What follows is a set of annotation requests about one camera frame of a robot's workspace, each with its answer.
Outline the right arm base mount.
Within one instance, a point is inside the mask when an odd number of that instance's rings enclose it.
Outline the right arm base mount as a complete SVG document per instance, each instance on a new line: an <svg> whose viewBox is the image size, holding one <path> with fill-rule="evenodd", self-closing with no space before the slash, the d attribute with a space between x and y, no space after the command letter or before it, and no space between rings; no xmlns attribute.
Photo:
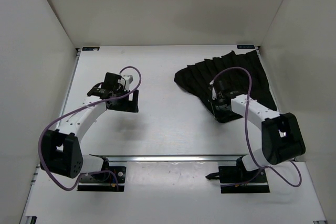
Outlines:
<svg viewBox="0 0 336 224"><path fill-rule="evenodd" d="M219 180L221 194L265 194L270 193L264 169L247 171L242 158L235 165L221 165L218 172L205 176L207 180Z"/></svg>

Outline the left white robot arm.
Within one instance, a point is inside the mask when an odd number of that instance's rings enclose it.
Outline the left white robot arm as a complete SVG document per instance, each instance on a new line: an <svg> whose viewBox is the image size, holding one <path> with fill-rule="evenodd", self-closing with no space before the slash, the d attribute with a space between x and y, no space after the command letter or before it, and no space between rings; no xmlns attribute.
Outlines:
<svg viewBox="0 0 336 224"><path fill-rule="evenodd" d="M98 181L109 177L108 160L100 155L83 155L81 141L90 127L107 110L137 113L139 91L131 89L133 76L106 73L104 81L93 86L81 107L66 115L54 130L46 129L39 140L41 168L48 175L76 178L92 175Z"/></svg>

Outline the black pleated skirt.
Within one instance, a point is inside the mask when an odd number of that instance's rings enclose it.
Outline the black pleated skirt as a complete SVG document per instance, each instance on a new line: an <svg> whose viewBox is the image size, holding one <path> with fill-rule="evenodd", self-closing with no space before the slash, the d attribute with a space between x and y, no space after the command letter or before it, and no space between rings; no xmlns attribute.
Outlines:
<svg viewBox="0 0 336 224"><path fill-rule="evenodd" d="M231 51L221 57L204 59L204 61L188 65L186 68L179 70L175 74L174 82L183 90L197 96L213 115L212 107L209 102L211 97L209 83L219 72L230 67L242 67L246 69L250 73L252 79L250 97L269 109L277 110L270 92L266 73L256 50L239 55L235 54L234 51ZM233 120L241 118L241 116L236 113L232 114Z"/></svg>

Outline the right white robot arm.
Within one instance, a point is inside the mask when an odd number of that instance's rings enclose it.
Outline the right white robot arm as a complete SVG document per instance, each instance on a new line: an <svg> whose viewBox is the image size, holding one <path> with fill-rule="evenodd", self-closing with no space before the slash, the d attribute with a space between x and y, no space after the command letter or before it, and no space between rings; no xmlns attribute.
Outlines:
<svg viewBox="0 0 336 224"><path fill-rule="evenodd" d="M249 93L223 89L210 82L211 105L215 112L232 112L244 118L245 137L249 154L241 157L235 169L236 178L248 182L254 170L294 159L306 152L297 118L292 113L282 114L252 99ZM248 123L261 131L261 147L251 149Z"/></svg>

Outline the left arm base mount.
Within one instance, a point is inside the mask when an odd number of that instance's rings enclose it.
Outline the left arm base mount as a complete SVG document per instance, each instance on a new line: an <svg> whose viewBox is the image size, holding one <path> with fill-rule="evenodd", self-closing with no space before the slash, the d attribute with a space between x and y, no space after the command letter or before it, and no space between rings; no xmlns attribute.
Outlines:
<svg viewBox="0 0 336 224"><path fill-rule="evenodd" d="M102 159L102 170L110 172L82 176L77 185L77 191L124 192L127 174L125 163L114 163L107 157Z"/></svg>

